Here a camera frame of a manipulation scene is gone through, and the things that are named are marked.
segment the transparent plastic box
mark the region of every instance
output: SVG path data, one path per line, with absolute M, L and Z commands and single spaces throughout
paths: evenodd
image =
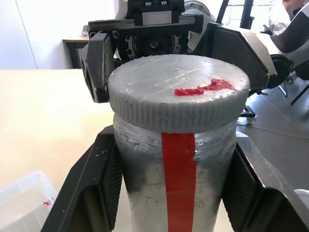
M 39 232 L 56 200 L 44 172 L 35 171 L 0 188 L 0 232 Z

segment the floor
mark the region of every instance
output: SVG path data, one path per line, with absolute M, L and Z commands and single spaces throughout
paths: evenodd
M 268 96 L 251 96 L 247 104 L 257 114 L 256 122 L 238 121 L 238 130 L 250 136 L 294 189 L 309 189 L 309 91 L 291 106 L 308 84 L 299 78 L 287 84 L 287 98 L 278 87 L 267 90 Z

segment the red tape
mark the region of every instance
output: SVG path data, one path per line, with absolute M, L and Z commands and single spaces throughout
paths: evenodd
M 230 89 L 236 91 L 234 86 L 232 86 L 228 81 L 226 80 L 220 80 L 220 79 L 212 79 L 211 84 L 208 86 L 198 86 L 196 88 L 178 88 L 175 90 L 175 96 L 194 96 L 194 95 L 202 95 L 204 94 L 204 91 L 218 91 L 220 89 Z
M 162 133 L 169 232 L 192 232 L 197 164 L 194 134 Z

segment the gray lid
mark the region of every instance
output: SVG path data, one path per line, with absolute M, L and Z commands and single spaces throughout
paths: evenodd
M 228 81 L 236 91 L 175 96 L 176 89 L 208 86 L 213 79 Z M 236 66 L 190 55 L 136 59 L 117 68 L 108 80 L 111 107 L 118 116 L 135 126 L 169 133 L 198 133 L 236 120 L 249 86 L 248 76 Z

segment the wooden table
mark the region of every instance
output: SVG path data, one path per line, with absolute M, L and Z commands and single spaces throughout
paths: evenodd
M 73 69 L 80 69 L 78 49 L 85 47 L 89 42 L 88 36 L 72 36 L 63 40 L 69 50 L 71 64 Z
M 57 191 L 96 135 L 112 124 L 108 103 L 92 102 L 82 70 L 0 71 L 0 187 L 43 170 Z M 122 185 L 115 232 L 130 232 Z M 232 232 L 220 205 L 215 232 Z

